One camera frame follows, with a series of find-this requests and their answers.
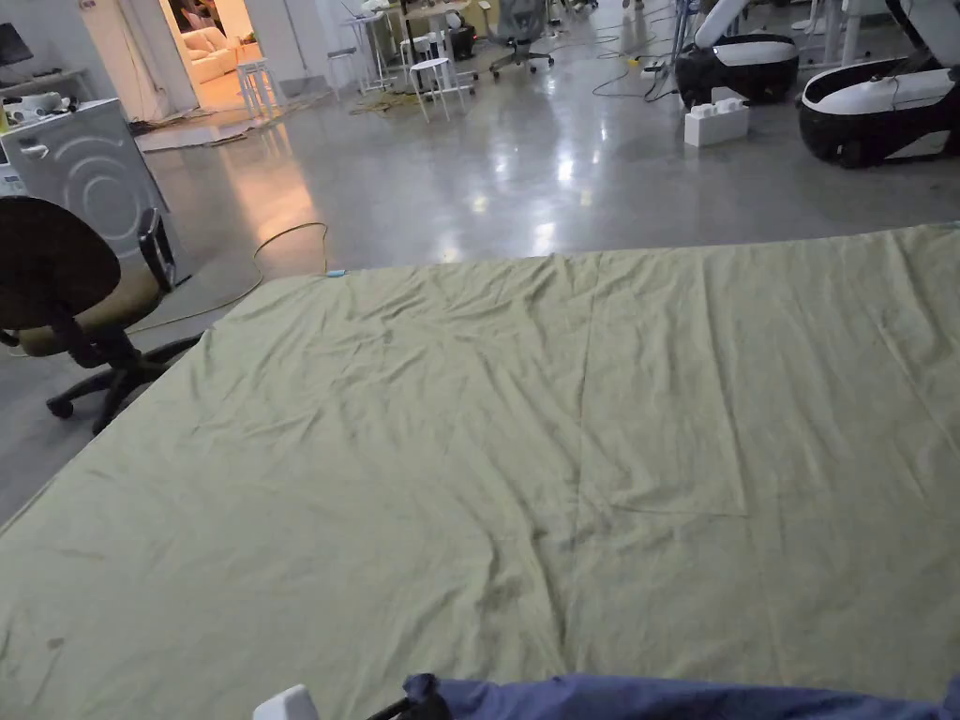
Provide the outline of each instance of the sofa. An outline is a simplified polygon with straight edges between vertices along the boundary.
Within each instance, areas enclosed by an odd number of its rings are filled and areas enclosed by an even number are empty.
[[[217,28],[192,30],[181,37],[193,65],[195,82],[205,83],[236,69],[235,48],[239,46],[239,40],[227,40]]]

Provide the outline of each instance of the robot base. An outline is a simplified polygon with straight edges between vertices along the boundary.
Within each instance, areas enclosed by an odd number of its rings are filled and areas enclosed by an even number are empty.
[[[902,63],[868,62],[813,78],[800,106],[801,136],[810,152],[848,168],[960,155],[960,84],[935,60],[887,76]],[[921,99],[911,98],[912,86]]]
[[[789,37],[721,37],[713,47],[686,46],[674,75],[687,109],[712,102],[710,91],[729,87],[751,103],[782,101],[797,81],[800,55]]]

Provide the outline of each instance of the blue blanket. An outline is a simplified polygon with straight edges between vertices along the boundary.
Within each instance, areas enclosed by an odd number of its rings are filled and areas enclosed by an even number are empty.
[[[960,720],[960,677],[941,705],[802,687],[564,675],[498,685],[416,675],[422,702],[436,690],[456,720]]]

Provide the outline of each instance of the white robot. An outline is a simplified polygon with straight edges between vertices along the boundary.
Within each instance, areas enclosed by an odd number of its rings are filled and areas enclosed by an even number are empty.
[[[806,84],[800,130],[844,167],[960,155],[960,10],[953,0],[886,0],[916,52],[821,73]]]
[[[786,36],[725,36],[749,0],[720,0],[674,63],[677,90],[687,108],[712,102],[728,87],[752,103],[777,103],[797,81],[800,53]]]

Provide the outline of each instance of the mattress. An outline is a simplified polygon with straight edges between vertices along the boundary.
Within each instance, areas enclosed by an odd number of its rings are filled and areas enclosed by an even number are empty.
[[[936,699],[960,225],[264,286],[0,537],[0,717],[416,672]]]

